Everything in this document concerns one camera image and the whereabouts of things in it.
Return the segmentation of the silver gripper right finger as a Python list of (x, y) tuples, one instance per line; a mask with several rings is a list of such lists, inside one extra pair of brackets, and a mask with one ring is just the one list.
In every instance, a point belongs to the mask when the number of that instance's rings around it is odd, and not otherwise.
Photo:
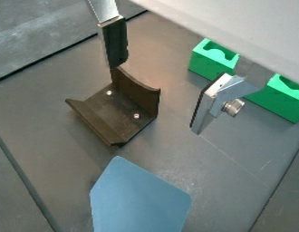
[(191, 130), (200, 134), (223, 111), (235, 117), (244, 106), (240, 98), (259, 92), (273, 76), (274, 72), (251, 72), (246, 76), (220, 74), (202, 90), (190, 123)]

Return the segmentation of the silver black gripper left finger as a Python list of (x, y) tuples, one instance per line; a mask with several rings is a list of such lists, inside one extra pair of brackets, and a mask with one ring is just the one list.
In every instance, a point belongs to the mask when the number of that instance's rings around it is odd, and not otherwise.
[(103, 35), (110, 68), (120, 66), (128, 59), (126, 18), (120, 15), (115, 0), (86, 0), (98, 20)]

